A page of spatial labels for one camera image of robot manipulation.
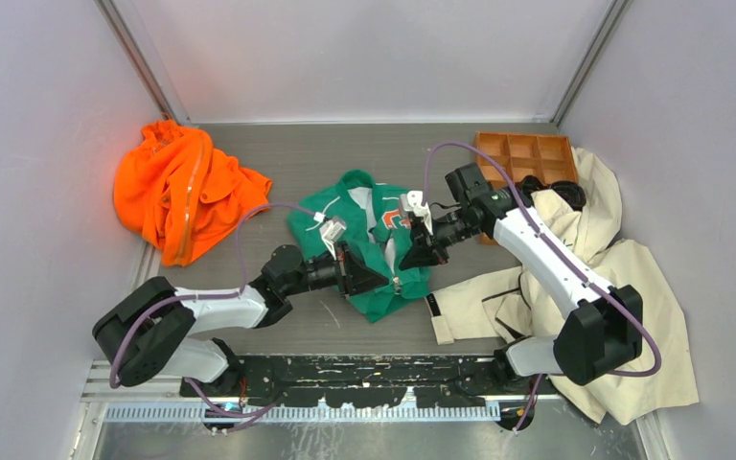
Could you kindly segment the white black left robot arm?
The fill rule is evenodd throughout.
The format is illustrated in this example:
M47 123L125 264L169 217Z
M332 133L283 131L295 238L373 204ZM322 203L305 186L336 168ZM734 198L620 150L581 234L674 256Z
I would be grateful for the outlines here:
M240 386L241 369L227 345L199 341L199 334L272 326L291 312L293 295L335 288L354 296L387 282L344 241L312 258L295 245L281 245L243 287L186 289L163 276L150 278L99 319L92 335L111 364L113 389L176 376L227 396Z

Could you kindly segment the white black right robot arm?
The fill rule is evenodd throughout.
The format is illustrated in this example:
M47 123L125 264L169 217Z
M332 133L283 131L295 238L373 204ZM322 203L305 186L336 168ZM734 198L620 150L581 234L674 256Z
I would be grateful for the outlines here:
M554 335L519 338L494 353L500 390L515 394L538 374L586 385L620 374L621 366L640 357L643 302L635 288L615 287L585 265L513 183L496 189L475 164L450 172L446 182L458 208L440 218L431 214L423 192L401 195L412 247L400 266L443 265L450 246L485 234L527 268L564 320Z

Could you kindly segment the green varsity jacket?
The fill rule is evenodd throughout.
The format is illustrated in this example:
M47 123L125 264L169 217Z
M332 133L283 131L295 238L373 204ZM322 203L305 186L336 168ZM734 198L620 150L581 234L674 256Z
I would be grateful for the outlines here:
M372 323L430 293L428 267L399 268L411 247L409 224L399 209L399 198L407 192L402 186L376 181L368 172L351 170L299 202L314 213L341 218L347 225L341 239L367 266L388 278L385 287L350 298Z

